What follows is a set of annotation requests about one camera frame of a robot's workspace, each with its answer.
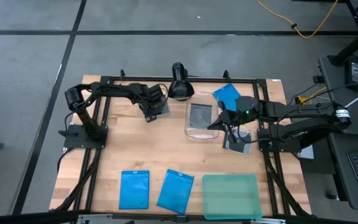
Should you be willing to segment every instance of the black lamp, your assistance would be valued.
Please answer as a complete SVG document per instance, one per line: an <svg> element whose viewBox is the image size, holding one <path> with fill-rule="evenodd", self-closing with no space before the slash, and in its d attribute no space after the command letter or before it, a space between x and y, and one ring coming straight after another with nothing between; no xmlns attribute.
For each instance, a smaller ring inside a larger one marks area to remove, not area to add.
<svg viewBox="0 0 358 224"><path fill-rule="evenodd" d="M194 94L194 89L187 80L187 70L182 63L172 65L173 82L169 86L168 97L179 101L185 101Z"/></svg>

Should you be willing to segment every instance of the wooden tabletop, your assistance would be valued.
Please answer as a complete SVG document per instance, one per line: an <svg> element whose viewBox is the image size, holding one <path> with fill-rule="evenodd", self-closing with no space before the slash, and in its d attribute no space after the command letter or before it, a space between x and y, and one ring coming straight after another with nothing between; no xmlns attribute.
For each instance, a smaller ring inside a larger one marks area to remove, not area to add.
<svg viewBox="0 0 358 224"><path fill-rule="evenodd" d="M99 82L100 76L85 75L83 83ZM281 80L266 80L270 101L285 103ZM114 82L127 85L131 82ZM141 82L149 86L157 82ZM192 83L195 91L213 92L225 83ZM235 88L242 96L254 96L251 84L235 83ZM89 93L83 91L84 97ZM272 215L269 188L263 155L258 143L251 146L251 154L244 155L222 148L224 133L212 141L192 141L185 135L186 102L169 99L169 115L159 116L157 120L147 123L137 105L131 105L126 98L111 98L107 125L108 139L102 150L99 169L94 189L92 212L104 213L148 213L174 214L167 209L156 206L160 189L167 169L193 175L194 183L188 201L187 215L203 215L203 197L201 179L206 174L255 174L258 180L259 197L264 216ZM102 99L98 122L104 109ZM88 108L92 114L93 106ZM75 124L81 124L76 115ZM256 121L241 126L251 130L256 137ZM56 180L50 208L59 206L73 190L80 176L84 149L74 149L62 160ZM288 190L302 208L311 212L301 165L290 153L281 153L281 162L285 183ZM119 191L121 171L149 170L150 198L147 210L119 210ZM283 213L280 191L277 186L276 197L279 212ZM85 207L88 186L84 187L80 208Z"/></svg>

